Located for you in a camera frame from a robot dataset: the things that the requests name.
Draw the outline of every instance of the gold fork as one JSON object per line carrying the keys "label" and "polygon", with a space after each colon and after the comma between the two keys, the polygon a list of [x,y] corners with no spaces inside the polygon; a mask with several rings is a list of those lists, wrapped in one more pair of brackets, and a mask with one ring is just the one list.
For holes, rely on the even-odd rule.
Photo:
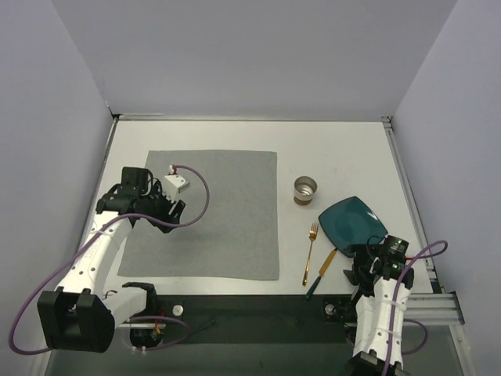
{"label": "gold fork", "polygon": [[303,287],[306,287],[306,282],[308,281],[308,272],[310,270],[310,258],[312,257],[312,247],[313,242],[316,239],[316,235],[319,233],[319,224],[313,223],[312,228],[310,229],[310,252],[308,253],[308,261],[306,262],[306,270],[305,275],[303,276]]}

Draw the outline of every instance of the gray cloth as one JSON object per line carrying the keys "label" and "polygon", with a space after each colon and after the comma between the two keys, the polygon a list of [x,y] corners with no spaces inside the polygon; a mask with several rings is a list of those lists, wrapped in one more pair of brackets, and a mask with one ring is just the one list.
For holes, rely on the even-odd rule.
{"label": "gray cloth", "polygon": [[[156,177],[187,165],[206,178],[211,203],[193,226],[163,234],[140,220],[130,232],[118,274],[124,277],[230,277],[279,279],[276,153],[239,150],[150,151],[146,167]],[[195,218],[205,190],[191,172],[181,222]]]}

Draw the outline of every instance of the green knife handle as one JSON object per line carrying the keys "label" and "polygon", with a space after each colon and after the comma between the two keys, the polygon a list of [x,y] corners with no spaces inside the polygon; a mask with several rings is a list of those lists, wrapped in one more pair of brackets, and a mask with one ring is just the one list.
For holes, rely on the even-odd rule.
{"label": "green knife handle", "polygon": [[316,287],[319,285],[321,279],[322,279],[321,276],[316,277],[315,282],[313,282],[313,285],[310,287],[310,289],[306,293],[306,300],[310,300],[312,298],[312,295],[315,292]]}

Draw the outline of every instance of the dark green plate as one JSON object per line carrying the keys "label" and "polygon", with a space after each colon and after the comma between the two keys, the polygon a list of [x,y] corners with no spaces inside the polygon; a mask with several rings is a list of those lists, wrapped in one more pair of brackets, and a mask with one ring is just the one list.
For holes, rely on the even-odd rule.
{"label": "dark green plate", "polygon": [[356,196],[326,209],[319,222],[332,244],[348,257],[354,256],[348,251],[350,245],[379,244],[388,234],[374,212]]}

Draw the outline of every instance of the bolt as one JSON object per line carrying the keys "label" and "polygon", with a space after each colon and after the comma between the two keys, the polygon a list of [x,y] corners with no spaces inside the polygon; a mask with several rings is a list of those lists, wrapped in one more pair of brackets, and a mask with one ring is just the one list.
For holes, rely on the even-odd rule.
{"label": "bolt", "polygon": [[326,313],[329,316],[333,316],[334,315],[334,305],[332,305],[332,304],[326,305]]}
{"label": "bolt", "polygon": [[181,316],[182,311],[184,311],[184,309],[182,308],[182,305],[177,304],[174,307],[172,307],[172,314],[174,316],[177,316],[177,317]]}

